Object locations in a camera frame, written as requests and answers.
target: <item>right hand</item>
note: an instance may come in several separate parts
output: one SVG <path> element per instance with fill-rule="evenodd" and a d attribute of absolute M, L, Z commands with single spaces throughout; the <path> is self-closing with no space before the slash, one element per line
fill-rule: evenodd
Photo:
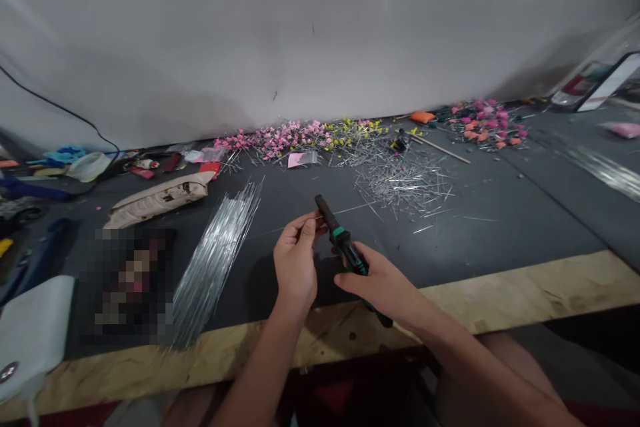
<path fill-rule="evenodd" d="M 369 275 L 337 274 L 333 278 L 335 284 L 367 300 L 400 326 L 414 332 L 422 328 L 435 305 L 380 252 L 361 242 L 353 242 L 353 245 L 369 264 Z"/>

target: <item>tool handle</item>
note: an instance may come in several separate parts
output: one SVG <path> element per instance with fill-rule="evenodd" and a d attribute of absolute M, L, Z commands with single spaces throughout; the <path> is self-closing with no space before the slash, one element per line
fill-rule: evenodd
<path fill-rule="evenodd" d="M 349 236 L 345 236 L 341 239 L 338 247 L 347 261 L 347 269 L 357 275 L 367 276 L 369 275 L 369 265 L 367 261 L 360 257 L 358 251 L 353 246 L 353 242 Z M 371 310 L 383 327 L 390 328 L 393 326 L 393 320 L 387 317 L 385 314 L 378 312 L 369 302 L 363 300 L 369 310 Z"/>

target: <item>black cable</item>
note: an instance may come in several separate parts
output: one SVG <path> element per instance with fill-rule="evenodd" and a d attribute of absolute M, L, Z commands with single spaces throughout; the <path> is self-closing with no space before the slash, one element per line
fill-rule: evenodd
<path fill-rule="evenodd" d="M 81 117 L 80 115 L 78 115 L 77 113 L 73 113 L 71 110 L 63 107 L 62 105 L 59 105 L 58 103 L 55 103 L 54 101 L 49 100 L 46 97 L 43 97 L 42 95 L 40 95 L 39 93 L 34 92 L 33 90 L 26 88 L 24 85 L 22 85 L 22 83 L 18 82 L 15 78 L 13 78 L 13 76 L 5 70 L 5 68 L 0 65 L 0 70 L 2 70 L 2 72 L 9 78 L 9 80 L 11 80 L 13 83 L 15 83 L 18 87 L 20 87 L 22 90 L 29 92 L 31 95 L 38 97 L 40 100 L 43 100 L 47 103 L 50 103 L 51 105 L 53 105 L 54 107 L 59 108 L 60 110 L 67 112 L 69 115 L 73 115 L 74 117 L 76 117 L 78 120 L 81 120 L 83 122 L 85 122 L 86 124 L 90 125 L 94 130 L 95 133 L 98 134 L 98 137 L 100 137 L 102 140 L 104 140 L 107 143 L 110 143 L 111 145 L 113 145 L 113 147 L 115 148 L 116 152 L 115 152 L 115 156 L 111 159 L 111 161 L 109 162 L 109 165 L 107 166 L 107 168 L 105 169 L 108 170 L 109 167 L 111 167 L 111 165 L 113 164 L 113 162 L 120 156 L 120 148 L 113 143 L 111 140 L 107 140 L 102 136 L 102 133 L 100 133 L 100 131 L 98 130 L 98 127 L 96 127 L 92 122 L 90 122 L 89 120 L 85 119 L 84 117 Z"/>

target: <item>wooden board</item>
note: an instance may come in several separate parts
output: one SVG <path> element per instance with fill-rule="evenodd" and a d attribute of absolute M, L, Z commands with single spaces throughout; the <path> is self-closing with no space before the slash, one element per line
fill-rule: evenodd
<path fill-rule="evenodd" d="M 640 303 L 640 276 L 606 250 L 421 290 L 474 334 L 504 330 Z M 234 378 L 264 322 L 203 334 L 182 354 L 142 346 L 64 362 L 47 376 L 38 412 L 137 398 Z M 362 302 L 310 312 L 293 367 L 336 362 L 419 341 L 400 328 L 383 328 Z M 13 399 L 0 421 L 26 415 Z"/>

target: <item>white backdrop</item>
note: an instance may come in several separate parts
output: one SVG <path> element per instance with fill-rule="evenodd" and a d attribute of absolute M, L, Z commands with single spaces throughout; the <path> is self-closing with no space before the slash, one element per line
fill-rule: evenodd
<path fill-rule="evenodd" d="M 0 0 L 0 61 L 121 147 L 540 93 L 640 0 Z M 0 78 L 34 149 L 106 148 Z"/>

